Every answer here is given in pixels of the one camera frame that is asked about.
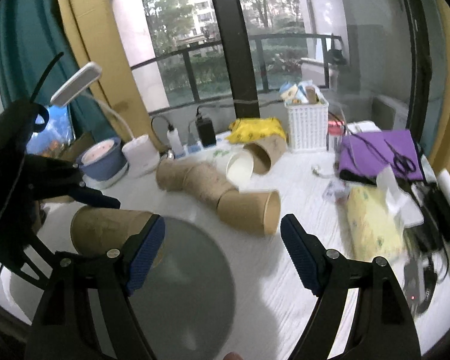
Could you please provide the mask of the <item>operator thumb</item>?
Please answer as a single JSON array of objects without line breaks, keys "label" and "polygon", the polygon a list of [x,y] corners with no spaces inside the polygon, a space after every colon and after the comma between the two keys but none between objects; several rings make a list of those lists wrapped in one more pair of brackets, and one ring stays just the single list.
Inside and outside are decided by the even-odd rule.
[{"label": "operator thumb", "polygon": [[243,360],[243,358],[241,357],[241,355],[239,355],[238,353],[235,352],[231,352],[228,353],[223,360]]}]

